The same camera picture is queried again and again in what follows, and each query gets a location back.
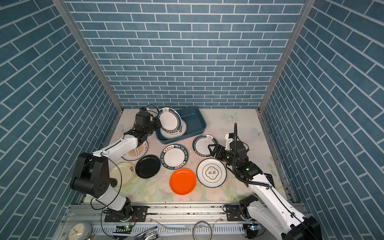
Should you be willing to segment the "green rim plate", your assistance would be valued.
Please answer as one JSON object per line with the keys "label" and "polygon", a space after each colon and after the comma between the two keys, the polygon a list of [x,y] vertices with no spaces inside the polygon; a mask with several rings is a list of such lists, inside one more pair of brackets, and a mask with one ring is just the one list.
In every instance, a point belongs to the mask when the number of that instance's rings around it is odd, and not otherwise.
{"label": "green rim plate", "polygon": [[181,116],[172,108],[160,109],[157,117],[161,122],[162,129],[168,133],[177,132],[182,127]]}
{"label": "green rim plate", "polygon": [[192,143],[194,153],[202,158],[211,157],[209,145],[216,145],[219,142],[212,135],[197,136]]}

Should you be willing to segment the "white plate red characters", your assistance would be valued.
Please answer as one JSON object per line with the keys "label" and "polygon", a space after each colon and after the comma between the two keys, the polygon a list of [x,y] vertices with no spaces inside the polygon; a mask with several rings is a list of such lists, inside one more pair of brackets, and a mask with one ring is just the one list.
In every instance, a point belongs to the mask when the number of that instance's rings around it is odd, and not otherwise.
{"label": "white plate red characters", "polygon": [[163,129],[160,129],[161,135],[166,139],[174,139],[174,138],[181,137],[182,135],[184,135],[186,133],[186,131],[187,131],[187,125],[186,125],[186,122],[184,120],[182,120],[182,127],[179,129],[179,131],[177,131],[175,133],[168,133],[168,132],[164,131]]}

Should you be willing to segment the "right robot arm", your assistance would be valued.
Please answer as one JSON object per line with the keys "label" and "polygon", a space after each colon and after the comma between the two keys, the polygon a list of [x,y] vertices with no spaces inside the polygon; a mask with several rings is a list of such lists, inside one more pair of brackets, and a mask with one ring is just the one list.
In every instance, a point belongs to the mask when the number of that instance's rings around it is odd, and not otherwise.
{"label": "right robot arm", "polygon": [[254,194],[240,201],[246,219],[263,225],[278,240],[321,240],[320,223],[307,218],[293,207],[268,180],[263,171],[247,156],[243,142],[233,141],[229,148],[215,144],[208,149],[212,157],[226,163],[236,179]]}

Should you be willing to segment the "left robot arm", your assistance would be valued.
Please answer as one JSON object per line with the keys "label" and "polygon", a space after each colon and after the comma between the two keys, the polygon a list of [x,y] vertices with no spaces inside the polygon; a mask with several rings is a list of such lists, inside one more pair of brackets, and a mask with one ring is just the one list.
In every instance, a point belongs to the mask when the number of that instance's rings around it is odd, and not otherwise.
{"label": "left robot arm", "polygon": [[110,164],[116,164],[124,154],[141,146],[161,126],[158,117],[150,112],[138,112],[133,128],[123,133],[121,139],[103,149],[77,157],[70,188],[92,196],[110,210],[122,211],[128,199],[111,185]]}

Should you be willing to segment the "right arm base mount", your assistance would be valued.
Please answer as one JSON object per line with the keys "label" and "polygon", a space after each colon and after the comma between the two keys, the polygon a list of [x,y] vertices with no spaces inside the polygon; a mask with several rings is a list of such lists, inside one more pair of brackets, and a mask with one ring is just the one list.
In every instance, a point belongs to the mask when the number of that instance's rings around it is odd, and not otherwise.
{"label": "right arm base mount", "polygon": [[222,206],[222,210],[229,222],[250,221],[252,219],[244,205],[225,204]]}

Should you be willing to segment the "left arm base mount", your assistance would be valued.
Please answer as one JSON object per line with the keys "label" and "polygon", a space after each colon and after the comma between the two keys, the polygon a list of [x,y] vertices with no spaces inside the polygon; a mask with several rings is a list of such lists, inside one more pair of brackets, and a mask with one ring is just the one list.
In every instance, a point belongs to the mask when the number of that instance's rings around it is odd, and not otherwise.
{"label": "left arm base mount", "polygon": [[121,211],[105,209],[105,222],[124,223],[124,222],[144,222],[148,213],[148,206],[125,206]]}

